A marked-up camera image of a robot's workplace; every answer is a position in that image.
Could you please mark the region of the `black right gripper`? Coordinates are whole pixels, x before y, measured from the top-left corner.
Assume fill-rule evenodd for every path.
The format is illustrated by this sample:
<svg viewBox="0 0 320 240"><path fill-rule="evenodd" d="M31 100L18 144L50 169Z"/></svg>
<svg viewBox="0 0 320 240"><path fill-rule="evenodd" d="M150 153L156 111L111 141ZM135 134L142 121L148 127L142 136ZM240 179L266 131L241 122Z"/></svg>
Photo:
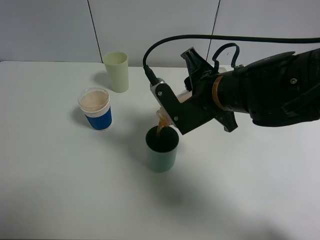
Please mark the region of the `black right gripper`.
<svg viewBox="0 0 320 240"><path fill-rule="evenodd" d="M186 101L187 111L190 112L188 121L206 123L215 118L226 132L234 131L238 127L234 113L219 111L213 101L212 89L217 64L210 65L193 47L180 56L188 71L188 77L184 80L185 88L191 92L191 97Z"/></svg>

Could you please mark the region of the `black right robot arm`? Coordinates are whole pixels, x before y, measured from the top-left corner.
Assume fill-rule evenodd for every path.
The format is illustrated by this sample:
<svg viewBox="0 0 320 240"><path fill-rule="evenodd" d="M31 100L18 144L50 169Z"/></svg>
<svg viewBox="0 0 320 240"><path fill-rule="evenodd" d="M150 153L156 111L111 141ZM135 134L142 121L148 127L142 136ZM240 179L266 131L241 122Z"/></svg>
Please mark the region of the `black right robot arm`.
<svg viewBox="0 0 320 240"><path fill-rule="evenodd" d="M178 129L186 134L212 119L226 132L237 128L235 113L249 114L255 125L283 127L320 118L320 51L276 54L219 72L191 48L181 57L191 98Z"/></svg>

